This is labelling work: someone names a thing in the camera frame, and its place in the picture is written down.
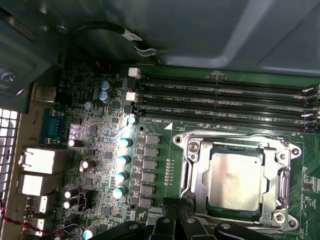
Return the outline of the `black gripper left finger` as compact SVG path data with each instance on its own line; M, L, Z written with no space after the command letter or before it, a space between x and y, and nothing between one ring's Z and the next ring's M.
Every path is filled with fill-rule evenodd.
M165 197L162 216L153 223L126 221L92 237L93 240L173 240L176 231L177 199Z

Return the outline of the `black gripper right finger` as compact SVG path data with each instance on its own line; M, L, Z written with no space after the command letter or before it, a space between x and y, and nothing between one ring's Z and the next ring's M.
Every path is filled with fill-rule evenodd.
M269 239L262 233L231 221L222 221L210 227L205 219L189 214L189 204L184 198L176 199L176 216L189 240Z

